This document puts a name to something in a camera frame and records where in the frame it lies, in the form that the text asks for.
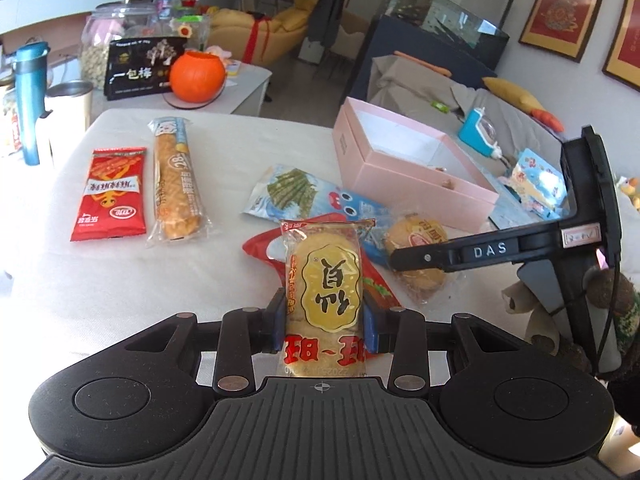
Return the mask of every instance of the orange pumpkin container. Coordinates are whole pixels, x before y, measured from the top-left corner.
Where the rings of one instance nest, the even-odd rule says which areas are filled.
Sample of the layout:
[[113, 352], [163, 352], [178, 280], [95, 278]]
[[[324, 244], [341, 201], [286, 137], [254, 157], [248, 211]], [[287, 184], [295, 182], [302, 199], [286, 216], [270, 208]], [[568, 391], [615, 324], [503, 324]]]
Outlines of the orange pumpkin container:
[[225, 66], [218, 56], [188, 50], [171, 67], [169, 83], [174, 94], [188, 103], [211, 101], [225, 84]]

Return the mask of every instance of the yellow armchair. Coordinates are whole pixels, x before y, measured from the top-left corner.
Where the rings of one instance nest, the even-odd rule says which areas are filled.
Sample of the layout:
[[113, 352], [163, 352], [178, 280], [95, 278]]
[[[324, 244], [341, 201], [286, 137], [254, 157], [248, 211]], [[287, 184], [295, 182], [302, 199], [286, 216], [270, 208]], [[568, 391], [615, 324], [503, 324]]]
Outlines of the yellow armchair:
[[[267, 66], [302, 43], [309, 15], [318, 0], [294, 0], [267, 22], [260, 22], [251, 64]], [[242, 59], [254, 26], [254, 17], [240, 10], [221, 9], [211, 16], [207, 46], [217, 45]]]

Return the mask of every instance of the pink gift box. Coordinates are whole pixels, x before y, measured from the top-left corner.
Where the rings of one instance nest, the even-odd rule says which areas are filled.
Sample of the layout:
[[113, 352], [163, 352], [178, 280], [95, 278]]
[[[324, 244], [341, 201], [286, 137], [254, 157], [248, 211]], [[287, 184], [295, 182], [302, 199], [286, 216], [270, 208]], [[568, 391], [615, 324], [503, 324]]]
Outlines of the pink gift box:
[[494, 209], [493, 186], [435, 128], [347, 98], [333, 136], [347, 189], [388, 207], [415, 203], [441, 224], [472, 234]]

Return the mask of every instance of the red framed picture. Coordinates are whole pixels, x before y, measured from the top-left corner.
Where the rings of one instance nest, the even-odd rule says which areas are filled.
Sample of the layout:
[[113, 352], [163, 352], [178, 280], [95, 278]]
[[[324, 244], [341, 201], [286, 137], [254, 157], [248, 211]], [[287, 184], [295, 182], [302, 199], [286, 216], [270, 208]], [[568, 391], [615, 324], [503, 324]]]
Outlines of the red framed picture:
[[536, 0], [520, 43], [580, 62], [602, 0]]
[[640, 0], [625, 0], [602, 71], [640, 91]]

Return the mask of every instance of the red ribbon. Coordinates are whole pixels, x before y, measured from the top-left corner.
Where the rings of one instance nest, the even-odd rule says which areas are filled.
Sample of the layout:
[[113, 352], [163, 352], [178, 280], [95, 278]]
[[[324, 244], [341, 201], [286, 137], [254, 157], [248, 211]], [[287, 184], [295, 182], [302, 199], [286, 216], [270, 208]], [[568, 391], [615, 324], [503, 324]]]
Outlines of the red ribbon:
[[244, 55], [242, 56], [242, 62], [251, 64], [254, 58], [255, 46], [258, 43], [258, 32], [260, 29], [260, 23], [265, 22], [267, 24], [267, 35], [264, 38], [264, 44], [262, 45], [262, 52], [260, 53], [260, 59], [264, 58], [264, 53], [267, 50], [267, 43], [269, 43], [269, 34], [271, 31], [269, 30], [269, 21], [271, 18], [269, 16], [261, 16], [260, 18], [254, 17], [254, 24], [251, 28], [251, 34], [249, 35], [249, 41], [246, 42], [246, 47], [244, 49]]

